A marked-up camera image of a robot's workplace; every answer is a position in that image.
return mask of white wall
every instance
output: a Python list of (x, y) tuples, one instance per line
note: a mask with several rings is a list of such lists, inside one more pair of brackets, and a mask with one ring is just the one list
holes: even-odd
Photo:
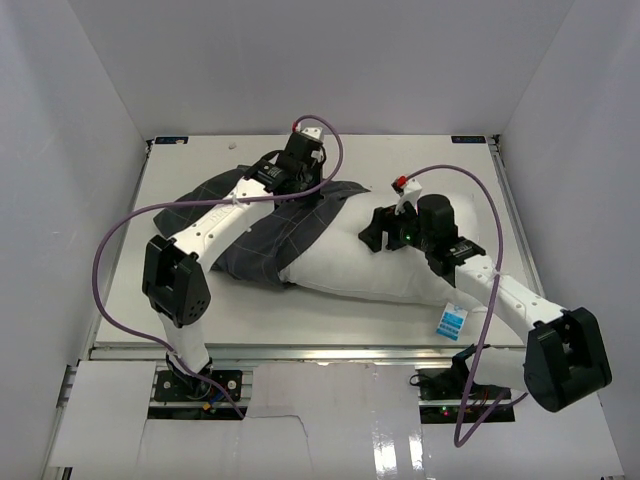
[(67, 1), (0, 0), (2, 478), (39, 475), (65, 366), (94, 316), (93, 251), (143, 159)]
[(70, 0), (145, 138), (499, 133), (573, 0)]
[(613, 370), (600, 398), (640, 478), (640, 4), (577, 0), (503, 138), (548, 296), (599, 318)]

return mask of gray fabric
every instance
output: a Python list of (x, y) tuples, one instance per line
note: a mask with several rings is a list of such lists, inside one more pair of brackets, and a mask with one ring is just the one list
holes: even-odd
[[(224, 198), (247, 168), (239, 166), (221, 173), (178, 200)], [(323, 198), (314, 206), (305, 206), (302, 202), (280, 205), (271, 215), (257, 222), (251, 232), (239, 237), (216, 261), (214, 269), (239, 280), (282, 287), (278, 273), (313, 245), (347, 198), (367, 191), (355, 182), (330, 182), (322, 189)], [(209, 210), (209, 207), (165, 209), (153, 221), (160, 233), (168, 238)]]

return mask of wall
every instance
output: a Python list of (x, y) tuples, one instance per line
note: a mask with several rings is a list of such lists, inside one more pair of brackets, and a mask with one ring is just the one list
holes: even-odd
[(600, 398), (640, 478), (640, 4), (578, 0), (504, 132), (504, 158), (545, 290), (597, 315), (613, 383)]
[(70, 0), (158, 134), (498, 133), (573, 0)]
[(32, 480), (144, 142), (66, 0), (0, 0), (0, 112), (0, 476)]

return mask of black mounting plate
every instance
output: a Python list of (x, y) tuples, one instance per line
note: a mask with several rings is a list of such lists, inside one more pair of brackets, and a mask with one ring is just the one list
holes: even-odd
[[(210, 373), (207, 373), (207, 377), (225, 387), (234, 402), (240, 400), (242, 396), (242, 370), (211, 370)], [(235, 388), (228, 387), (231, 381), (235, 382)], [(156, 390), (153, 394), (153, 399), (156, 402), (192, 402), (193, 398), (189, 397), (189, 394), (186, 385), (171, 370), (163, 370), (158, 373)]]

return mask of white table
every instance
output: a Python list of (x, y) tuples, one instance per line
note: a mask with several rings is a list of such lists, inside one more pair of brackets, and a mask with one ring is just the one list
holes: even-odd
[[(142, 179), (136, 208), (173, 200), (208, 178), (238, 164), (250, 165), (265, 152), (282, 148), (287, 136), (194, 136), (186, 144), (153, 146)], [(344, 166), (338, 179), (357, 181), (367, 188), (388, 190), (401, 174), (426, 165), (447, 163), (478, 175), (495, 198), (504, 225), (503, 270), (534, 287), (534, 273), (521, 253), (510, 221), (503, 184), (487, 144), (453, 144), (439, 136), (343, 136)], [(337, 158), (327, 136), (328, 168)], [(480, 243), (495, 256), (497, 240), (488, 204), (477, 186), (456, 172), (442, 171), (420, 177), (423, 191), (471, 193), (480, 220)], [(107, 309), (129, 327), (164, 337), (157, 314), (141, 292), (145, 245), (157, 234), (151, 215), (130, 225), (114, 274)], [(477, 340), (482, 315), (471, 316), (458, 342), (436, 335), (442, 308), (382, 304), (331, 297), (302, 288), (284, 292), (242, 283), (222, 273), (207, 274), (213, 297), (202, 318), (210, 345), (247, 346), (422, 346), (456, 347)], [(494, 345), (521, 345), (499, 319), (489, 333)], [(132, 346), (141, 340), (102, 321), (97, 346)]]

